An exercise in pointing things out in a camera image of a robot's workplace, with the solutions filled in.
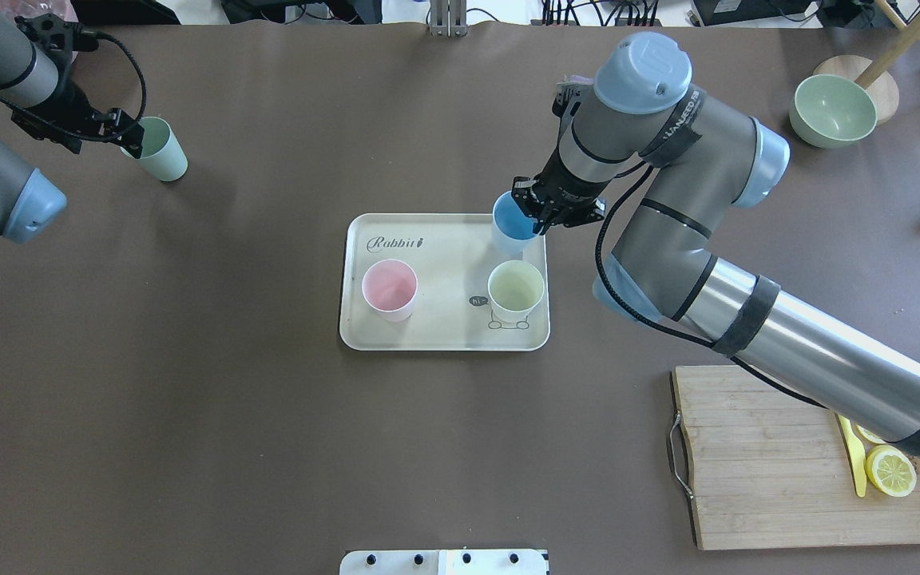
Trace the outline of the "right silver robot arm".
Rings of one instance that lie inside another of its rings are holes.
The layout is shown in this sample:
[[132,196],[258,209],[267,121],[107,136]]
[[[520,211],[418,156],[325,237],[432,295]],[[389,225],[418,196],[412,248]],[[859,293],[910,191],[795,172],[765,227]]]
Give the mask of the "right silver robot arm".
[[920,458],[920,128],[839,152],[738,110],[756,87],[694,83],[672,38],[620,40],[514,182],[534,232],[607,221],[630,160],[655,174],[596,252],[600,295],[649,327],[754,367]]

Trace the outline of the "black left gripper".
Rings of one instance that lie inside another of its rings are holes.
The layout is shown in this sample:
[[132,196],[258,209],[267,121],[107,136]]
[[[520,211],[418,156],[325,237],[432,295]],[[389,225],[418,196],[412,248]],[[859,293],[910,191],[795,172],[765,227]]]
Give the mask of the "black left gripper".
[[81,151],[84,141],[102,141],[105,137],[107,143],[120,147],[133,159],[140,159],[144,128],[139,121],[123,109],[107,110],[103,135],[98,114],[84,91],[67,77],[47,101],[15,110],[11,120],[36,141],[52,141],[74,154]]

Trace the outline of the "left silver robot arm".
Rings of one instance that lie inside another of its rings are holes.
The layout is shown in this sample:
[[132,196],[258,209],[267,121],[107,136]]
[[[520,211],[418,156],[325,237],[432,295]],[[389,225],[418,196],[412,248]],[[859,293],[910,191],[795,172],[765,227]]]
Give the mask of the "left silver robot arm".
[[[120,146],[141,156],[144,129],[123,109],[98,110],[72,78],[74,52],[95,50],[112,36],[56,14],[13,21],[0,14],[0,103],[36,141],[71,153],[83,142]],[[28,243],[67,205],[65,193],[0,141],[0,237]]]

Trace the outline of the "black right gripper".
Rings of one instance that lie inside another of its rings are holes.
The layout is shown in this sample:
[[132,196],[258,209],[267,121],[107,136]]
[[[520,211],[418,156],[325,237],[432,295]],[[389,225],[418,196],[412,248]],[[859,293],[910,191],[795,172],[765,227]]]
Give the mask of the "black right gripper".
[[514,178],[511,197],[523,215],[539,215],[533,232],[544,236],[551,227],[577,227],[602,221],[606,207],[600,196],[607,185],[606,181],[588,182],[577,177],[562,163],[560,154],[554,152],[537,179]]

